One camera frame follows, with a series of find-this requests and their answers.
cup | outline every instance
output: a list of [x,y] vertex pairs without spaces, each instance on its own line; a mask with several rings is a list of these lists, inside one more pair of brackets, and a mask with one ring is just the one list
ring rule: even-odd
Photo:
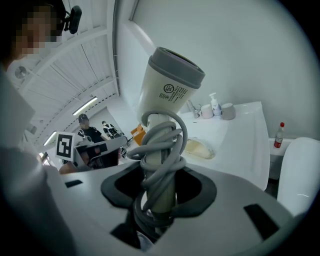
[[212,108],[211,108],[211,104],[207,104],[207,105],[203,105],[201,108],[201,113],[202,113],[202,117],[204,119],[209,119],[209,118],[212,118],[214,116],[214,113],[212,111]]
[[223,104],[221,110],[223,120],[232,120],[236,117],[236,109],[232,103]]

white ceiling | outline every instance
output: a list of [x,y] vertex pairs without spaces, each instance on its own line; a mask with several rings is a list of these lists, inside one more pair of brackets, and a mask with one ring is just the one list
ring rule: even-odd
[[[79,125],[72,113],[92,97],[98,100],[83,110],[90,109],[91,116],[119,95],[112,45],[115,0],[63,2],[68,12],[76,5],[82,9],[78,32],[63,32],[60,42],[47,43],[39,53],[14,61],[7,71],[35,110],[31,124],[37,130],[34,135],[28,133],[28,138],[38,149],[53,131],[72,132]],[[29,71],[23,79],[15,76],[19,66]]]

gray cup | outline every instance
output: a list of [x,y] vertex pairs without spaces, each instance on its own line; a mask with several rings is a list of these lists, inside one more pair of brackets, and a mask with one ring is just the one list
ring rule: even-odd
[[232,103],[223,104],[221,110],[223,120],[231,120],[236,117],[236,109]]

white toilet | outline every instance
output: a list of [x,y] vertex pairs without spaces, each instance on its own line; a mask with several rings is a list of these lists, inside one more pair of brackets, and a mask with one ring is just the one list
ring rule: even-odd
[[297,138],[286,149],[277,200],[296,216],[306,212],[320,187],[320,141]]

fluorescent light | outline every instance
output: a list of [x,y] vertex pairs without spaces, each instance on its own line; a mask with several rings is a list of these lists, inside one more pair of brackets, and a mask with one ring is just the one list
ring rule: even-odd
[[53,136],[56,135],[56,133],[57,133],[57,131],[55,130],[55,131],[51,134],[51,136],[46,140],[46,142],[45,142],[43,145],[44,145],[44,146],[47,145],[47,144],[49,143],[49,141],[53,138]]
[[87,103],[85,103],[84,105],[82,105],[80,108],[78,108],[72,115],[76,115],[78,114],[81,110],[83,110],[85,107],[89,106],[92,102],[94,102],[95,100],[97,100],[97,97],[93,97],[92,99],[90,99]]

